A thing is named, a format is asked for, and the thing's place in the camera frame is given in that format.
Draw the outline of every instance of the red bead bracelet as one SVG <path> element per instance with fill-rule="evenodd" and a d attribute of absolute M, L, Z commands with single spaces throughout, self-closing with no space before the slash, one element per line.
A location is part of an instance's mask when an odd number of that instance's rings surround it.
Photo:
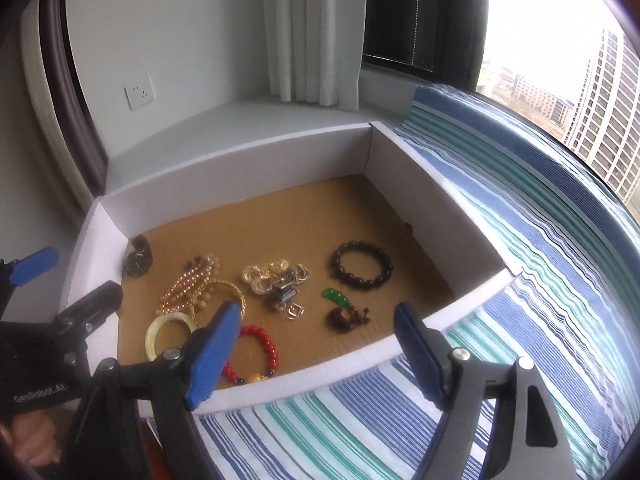
<path fill-rule="evenodd" d="M 269 367 L 267 368 L 267 372 L 265 374 L 259 374 L 259 373 L 251 374 L 249 376 L 249 379 L 245 381 L 243 378 L 240 378 L 236 375 L 236 373 L 233 371 L 233 368 L 229 365 L 229 363 L 226 363 L 225 367 L 222 368 L 222 374 L 225 377 L 229 378 L 229 380 L 235 382 L 236 384 L 244 384 L 245 382 L 257 383 L 257 381 L 263 381 L 265 379 L 268 379 L 278 369 L 278 356 L 276 355 L 276 349 L 275 349 L 275 346 L 273 345 L 273 342 L 271 341 L 271 338 L 269 337 L 269 334 L 267 334 L 267 331 L 265 329 L 260 328 L 259 326 L 245 325 L 240 329 L 240 333 L 238 334 L 238 337 L 241 337 L 243 335 L 256 336 L 262 343 L 262 346 L 269 360 Z"/>

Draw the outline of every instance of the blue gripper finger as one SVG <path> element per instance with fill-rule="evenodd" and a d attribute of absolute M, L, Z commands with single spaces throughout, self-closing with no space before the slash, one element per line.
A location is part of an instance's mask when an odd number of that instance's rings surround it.
<path fill-rule="evenodd" d="M 438 330 L 424 325 L 409 303 L 396 306 L 394 332 L 425 399 L 445 409 L 450 394 L 451 364 L 447 355 L 451 346 Z"/>
<path fill-rule="evenodd" d="M 189 377 L 184 400 L 190 410 L 193 411 L 211 396 L 238 339 L 240 323 L 240 305 L 235 301 L 225 301 L 209 324 L 191 335 L 194 341 L 187 341 L 184 346 Z"/>
<path fill-rule="evenodd" d="M 58 264 L 58 251 L 53 247 L 46 247 L 33 253 L 14 264 L 9 275 L 11 285 L 22 286 L 53 269 Z"/>

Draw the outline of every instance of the sky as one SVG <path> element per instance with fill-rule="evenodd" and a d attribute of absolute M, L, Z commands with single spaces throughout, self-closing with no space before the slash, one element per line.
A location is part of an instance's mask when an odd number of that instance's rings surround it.
<path fill-rule="evenodd" d="M 484 59 L 577 103 L 603 27 L 622 33 L 603 0 L 489 0 Z"/>

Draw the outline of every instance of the screw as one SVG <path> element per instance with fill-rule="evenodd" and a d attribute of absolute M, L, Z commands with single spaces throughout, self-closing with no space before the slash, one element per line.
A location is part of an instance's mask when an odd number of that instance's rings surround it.
<path fill-rule="evenodd" d="M 518 365 L 525 370 L 531 370 L 534 367 L 533 359 L 527 355 L 518 357 Z"/>
<path fill-rule="evenodd" d="M 116 367 L 116 359 L 114 359 L 113 357 L 107 357 L 106 359 L 103 359 L 102 361 L 100 361 L 100 364 L 98 365 L 98 370 L 105 372 L 107 370 L 113 370 L 115 367 Z"/>
<path fill-rule="evenodd" d="M 167 361 L 175 361 L 178 357 L 180 357 L 180 349 L 167 348 L 164 352 L 162 352 L 162 357 Z"/>
<path fill-rule="evenodd" d="M 78 362 L 78 358 L 76 357 L 76 354 L 74 354 L 73 352 L 67 352 L 63 357 L 63 359 L 65 361 L 65 365 L 69 365 L 69 366 L 73 366 Z"/>
<path fill-rule="evenodd" d="M 458 361 L 469 361 L 471 359 L 471 352 L 466 348 L 454 348 L 451 351 L 451 355 Z"/>

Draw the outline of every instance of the wall outlet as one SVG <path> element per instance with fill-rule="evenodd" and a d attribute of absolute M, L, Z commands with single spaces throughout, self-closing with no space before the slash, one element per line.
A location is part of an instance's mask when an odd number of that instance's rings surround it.
<path fill-rule="evenodd" d="M 129 100 L 129 106 L 132 110 L 140 108 L 142 105 L 150 103 L 154 100 L 154 91 L 151 88 L 149 76 L 140 78 L 124 87 Z"/>

